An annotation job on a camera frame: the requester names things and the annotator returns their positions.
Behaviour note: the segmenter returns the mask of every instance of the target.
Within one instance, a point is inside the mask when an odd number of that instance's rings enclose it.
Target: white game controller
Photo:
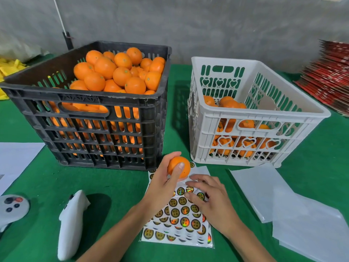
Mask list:
[[[22,219],[29,211],[29,202],[18,195],[4,195],[0,197],[0,233],[6,227]]]
[[[58,259],[64,261],[75,255],[81,240],[82,215],[91,203],[79,190],[71,195],[69,202],[59,215],[61,229],[58,239]]]

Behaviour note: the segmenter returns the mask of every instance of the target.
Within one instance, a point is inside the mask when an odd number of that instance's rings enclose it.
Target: black button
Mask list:
[[[6,200],[4,201],[5,204],[11,204],[13,202],[13,198],[6,198]]]

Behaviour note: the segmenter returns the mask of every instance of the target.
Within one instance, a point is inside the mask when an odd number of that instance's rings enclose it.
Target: gray wall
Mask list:
[[[57,0],[75,47],[94,40],[169,45],[192,56],[257,59],[296,72],[318,39],[349,42],[349,2],[321,0]],[[67,51],[53,0],[0,0],[0,29]]]

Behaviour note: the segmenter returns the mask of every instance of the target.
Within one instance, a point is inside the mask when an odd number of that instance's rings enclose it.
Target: person's right hand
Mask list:
[[[231,205],[225,186],[216,176],[195,174],[190,178],[197,181],[187,181],[186,184],[206,192],[209,199],[205,202],[197,195],[188,192],[184,196],[199,207],[200,212],[213,227],[228,237],[242,224],[242,221]]]

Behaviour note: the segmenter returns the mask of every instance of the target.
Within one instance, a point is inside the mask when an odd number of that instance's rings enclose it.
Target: hand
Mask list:
[[[141,201],[149,210],[149,219],[165,207],[173,196],[178,178],[184,169],[184,163],[179,163],[175,166],[170,179],[167,179],[167,167],[173,157],[180,155],[181,152],[165,155],[154,173],[149,188]]]
[[[231,205],[225,186],[216,176],[191,175],[192,180],[186,184],[198,188],[208,195],[208,202],[203,201],[197,195],[186,192],[184,196],[199,207],[210,224],[228,237],[238,226],[242,224],[239,216]]]

